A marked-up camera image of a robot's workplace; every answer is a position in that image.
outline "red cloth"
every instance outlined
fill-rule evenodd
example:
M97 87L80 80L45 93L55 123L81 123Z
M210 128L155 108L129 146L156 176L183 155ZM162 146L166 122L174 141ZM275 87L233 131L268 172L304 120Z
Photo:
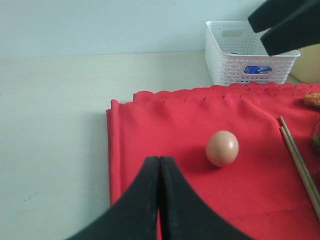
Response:
M234 87L239 89L228 93ZM130 185L145 157L172 156L199 196L253 238L320 239L319 221L277 120L284 117L314 176L320 160L309 138L320 114L306 107L301 97L320 92L320 85L212 88L220 90L167 92L159 98L160 94L146 97L142 92L135 94L137 102L111 101L107 111L111 203ZM211 165L205 154L209 137L219 130L234 133L239 141L237 159L224 168Z

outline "basket handle hole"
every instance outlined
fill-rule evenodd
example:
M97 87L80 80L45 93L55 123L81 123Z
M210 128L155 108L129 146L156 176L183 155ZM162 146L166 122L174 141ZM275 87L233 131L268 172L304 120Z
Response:
M241 30L224 30L221 35L223 38L240 38L243 32Z
M270 66L256 66L256 65L249 65L246 66L243 69L243 73L244 74L263 74L263 75L267 75L270 74L272 72L272 67Z

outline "wooden chopstick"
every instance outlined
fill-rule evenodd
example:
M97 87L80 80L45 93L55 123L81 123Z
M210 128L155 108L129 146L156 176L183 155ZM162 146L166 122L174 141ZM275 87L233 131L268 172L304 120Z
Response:
M284 120L284 118L281 116L280 121L282 124L282 127L280 127L282 136L286 142L286 145L291 153L291 156L293 158L294 164L298 170L298 173L301 177L301 180L304 184L304 187L306 189L306 192L309 195L309 198L311 200L311 203L313 205L313 208L315 210L315 213L318 217L318 220L320 221L320 194L319 191L312 180L312 177L309 173L309 170L298 150L298 147L289 131L289 128Z

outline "white plastic basket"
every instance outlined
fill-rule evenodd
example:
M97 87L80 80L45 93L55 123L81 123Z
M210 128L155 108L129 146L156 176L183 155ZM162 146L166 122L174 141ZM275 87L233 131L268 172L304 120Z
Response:
M264 32L254 33L247 21L208 21L206 26L205 61L215 85L283 84L300 56L297 50L268 56L260 40ZM268 66L272 71L246 74L247 66Z

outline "white table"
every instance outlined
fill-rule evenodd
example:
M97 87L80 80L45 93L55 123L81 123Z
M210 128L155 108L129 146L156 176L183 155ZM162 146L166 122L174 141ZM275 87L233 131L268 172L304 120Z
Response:
M65 239L109 207L111 99L210 85L202 51L1 59L1 239Z

